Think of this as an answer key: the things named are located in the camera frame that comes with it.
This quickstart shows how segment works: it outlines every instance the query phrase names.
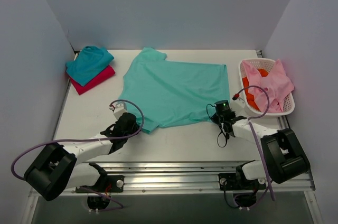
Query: pink cloth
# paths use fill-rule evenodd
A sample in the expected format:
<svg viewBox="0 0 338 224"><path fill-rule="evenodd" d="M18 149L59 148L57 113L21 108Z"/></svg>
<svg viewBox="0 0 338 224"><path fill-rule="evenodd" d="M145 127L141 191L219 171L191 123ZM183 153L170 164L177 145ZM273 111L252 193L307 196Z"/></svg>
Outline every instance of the pink cloth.
<svg viewBox="0 0 338 224"><path fill-rule="evenodd" d="M262 77L251 63L242 61L245 73L247 74L249 85L258 85L268 93L270 99L269 113L283 112L284 99L292 90L294 85L289 77L286 76L283 65L278 59L267 77ZM255 103L262 112L268 105L268 100L258 88L249 88L249 93L255 97Z"/></svg>

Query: folded pink shirt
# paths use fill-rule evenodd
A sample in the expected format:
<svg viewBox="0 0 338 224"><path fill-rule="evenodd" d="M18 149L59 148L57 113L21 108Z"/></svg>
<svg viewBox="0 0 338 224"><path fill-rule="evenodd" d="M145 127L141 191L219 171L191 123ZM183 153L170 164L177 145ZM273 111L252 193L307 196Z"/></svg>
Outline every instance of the folded pink shirt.
<svg viewBox="0 0 338 224"><path fill-rule="evenodd" d="M99 85L100 83L104 82L105 80L109 79L111 76L115 74L114 69L111 66L107 66L103 69L101 73L96 75L91 81L89 81L86 85L81 86L76 81L74 81L72 78L69 77L70 82L75 87L75 90L79 95L87 92L88 90L92 89L93 87Z"/></svg>
<svg viewBox="0 0 338 224"><path fill-rule="evenodd" d="M292 90L294 85L289 77L286 76L283 65L278 59L268 76L262 77L251 63L242 61L245 73L248 77L249 85L258 85L268 93L270 99L269 113L283 112L284 99ZM259 110L264 111L268 105L268 100L263 91L258 88L249 88L249 93L255 97L255 103Z"/></svg>

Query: plastic basket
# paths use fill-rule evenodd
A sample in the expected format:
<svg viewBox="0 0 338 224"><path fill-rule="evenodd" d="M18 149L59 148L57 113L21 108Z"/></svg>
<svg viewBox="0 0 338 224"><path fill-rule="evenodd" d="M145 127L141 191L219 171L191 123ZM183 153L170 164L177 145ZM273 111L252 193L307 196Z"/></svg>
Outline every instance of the plastic basket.
<svg viewBox="0 0 338 224"><path fill-rule="evenodd" d="M272 60L272 59L260 59L260 58L256 58L256 59L244 59L244 60L247 61L247 62L249 62L249 63L251 63L255 68L257 68L257 69L265 69L268 72L273 68L273 66L275 64L275 61ZM243 86L242 78L245 78L247 75L246 75L246 73L244 71L244 67L242 65L242 61L239 63L238 68L239 68L239 77L241 79L240 81L241 81L241 85L242 85L242 88L243 88L244 86ZM247 108L250 110L250 112L254 113L255 115L261 115L262 112L260 112L259 110L256 110L255 108L253 108L252 106L250 106L248 104L245 92L243 91L242 93L241 93L242 94L242 98L244 99L245 104L246 104ZM294 109L295 109L295 101L294 101L294 98L292 96L292 93L290 93L285 98L283 108L284 108L284 112L282 112L282 113L267 113L267 114L265 114L265 116L268 116L268 117L285 116L285 115L290 114L292 111L294 111Z"/></svg>

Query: white wall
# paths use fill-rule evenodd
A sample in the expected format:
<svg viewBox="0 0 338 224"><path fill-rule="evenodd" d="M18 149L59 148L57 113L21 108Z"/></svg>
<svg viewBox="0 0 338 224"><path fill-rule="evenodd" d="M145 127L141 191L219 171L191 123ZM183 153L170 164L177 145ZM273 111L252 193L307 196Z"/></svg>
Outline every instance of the white wall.
<svg viewBox="0 0 338 224"><path fill-rule="evenodd" d="M70 44L45 0L0 0L0 220L19 223L30 187L10 173L15 156L53 135ZM18 163L23 175L36 152Z"/></svg>
<svg viewBox="0 0 338 224"><path fill-rule="evenodd" d="M338 0L291 0L265 48L294 85L288 117L309 157L325 223L338 220Z"/></svg>
<svg viewBox="0 0 338 224"><path fill-rule="evenodd" d="M262 49L289 0L47 0L75 49Z"/></svg>

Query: orange cloth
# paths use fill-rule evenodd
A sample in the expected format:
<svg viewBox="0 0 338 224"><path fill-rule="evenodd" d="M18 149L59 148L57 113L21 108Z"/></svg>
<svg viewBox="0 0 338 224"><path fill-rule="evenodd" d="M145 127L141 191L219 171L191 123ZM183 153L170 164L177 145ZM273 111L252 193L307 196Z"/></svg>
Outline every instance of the orange cloth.
<svg viewBox="0 0 338 224"><path fill-rule="evenodd" d="M267 77L268 74L269 74L269 72L266 71L265 69L258 69L258 71L259 71L260 75L262 75L262 77ZM243 86L244 86L244 87L249 86L249 81L248 81L248 78L247 78L247 77L242 78L242 81L243 81ZM259 108L257 107L257 105L256 105L256 103L255 103L255 98L254 98L254 96L253 96L252 94L249 94L249 89L246 89L246 90L244 90L244 91L245 91L245 94L246 94L246 96L247 96L248 104L249 104L252 108L254 108L254 109L256 109L256 110L259 110Z"/></svg>

